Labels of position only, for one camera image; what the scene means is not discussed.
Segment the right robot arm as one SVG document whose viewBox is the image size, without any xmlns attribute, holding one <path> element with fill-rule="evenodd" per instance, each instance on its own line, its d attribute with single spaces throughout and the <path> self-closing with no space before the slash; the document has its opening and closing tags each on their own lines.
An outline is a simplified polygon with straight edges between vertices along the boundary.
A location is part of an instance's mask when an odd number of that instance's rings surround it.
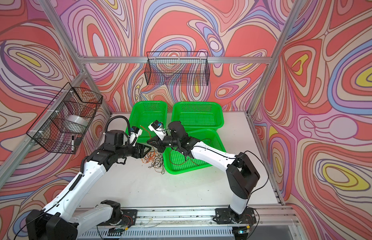
<svg viewBox="0 0 372 240">
<path fill-rule="evenodd" d="M 217 208 L 217 224 L 242 224 L 246 221 L 247 204 L 261 176 L 246 153 L 228 154 L 189 136 L 180 121 L 171 122 L 168 130 L 154 121 L 148 128 L 155 136 L 147 143 L 160 153 L 171 148 L 186 158 L 204 161 L 226 173 L 233 197 L 227 208 Z"/>
</svg>

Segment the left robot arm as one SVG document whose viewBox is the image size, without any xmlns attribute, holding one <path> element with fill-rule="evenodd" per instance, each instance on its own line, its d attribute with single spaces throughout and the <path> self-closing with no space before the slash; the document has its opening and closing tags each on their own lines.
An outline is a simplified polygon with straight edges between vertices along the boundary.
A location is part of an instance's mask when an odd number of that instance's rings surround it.
<svg viewBox="0 0 372 240">
<path fill-rule="evenodd" d="M 127 131 L 106 130 L 104 143 L 82 160 L 80 171 L 64 190 L 41 210 L 32 210 L 26 217 L 31 240 L 75 240 L 101 224 L 120 225 L 123 213 L 120 203 L 105 200 L 95 208 L 74 216 L 75 210 L 94 184 L 119 159 L 143 158 L 150 147 L 137 142 L 142 129 L 127 126 Z"/>
</svg>

